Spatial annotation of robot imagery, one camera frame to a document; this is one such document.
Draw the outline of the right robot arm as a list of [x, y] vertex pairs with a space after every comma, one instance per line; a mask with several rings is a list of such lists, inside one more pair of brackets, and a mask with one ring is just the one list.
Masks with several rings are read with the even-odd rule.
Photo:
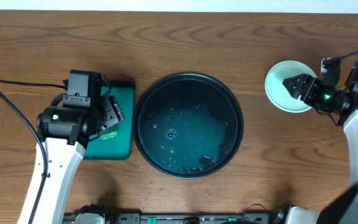
[[311, 75], [301, 74], [283, 81], [289, 94], [319, 113], [336, 113], [349, 148], [350, 186], [322, 211], [291, 207], [286, 223], [358, 223], [358, 93], [323, 85]]

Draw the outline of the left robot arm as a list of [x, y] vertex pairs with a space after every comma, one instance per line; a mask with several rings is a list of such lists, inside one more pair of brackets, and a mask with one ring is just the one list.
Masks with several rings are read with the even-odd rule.
[[112, 131], [91, 141], [84, 149], [78, 143], [73, 146], [64, 139], [48, 138], [44, 143], [47, 153], [48, 174], [33, 223], [61, 223], [76, 170], [83, 159], [124, 160], [131, 150], [131, 125], [134, 109], [135, 88], [112, 87], [125, 117], [123, 122], [110, 128]]

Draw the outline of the mint green plate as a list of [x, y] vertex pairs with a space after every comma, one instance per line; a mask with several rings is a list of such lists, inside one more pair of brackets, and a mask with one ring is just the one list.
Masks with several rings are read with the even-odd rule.
[[289, 113], [303, 113], [311, 109], [301, 100], [292, 98], [283, 85], [286, 78], [300, 74], [308, 74], [316, 78], [316, 74], [309, 66], [295, 60], [285, 60], [275, 64], [267, 73], [265, 92], [268, 99], [279, 109]]

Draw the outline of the green scrubbing sponge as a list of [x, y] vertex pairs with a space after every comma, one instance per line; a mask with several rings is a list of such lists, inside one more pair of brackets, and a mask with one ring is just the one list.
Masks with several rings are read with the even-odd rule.
[[108, 138], [113, 138], [115, 136], [118, 135], [118, 130], [117, 129], [105, 129], [103, 131], [100, 132], [99, 138], [100, 139], [108, 139]]

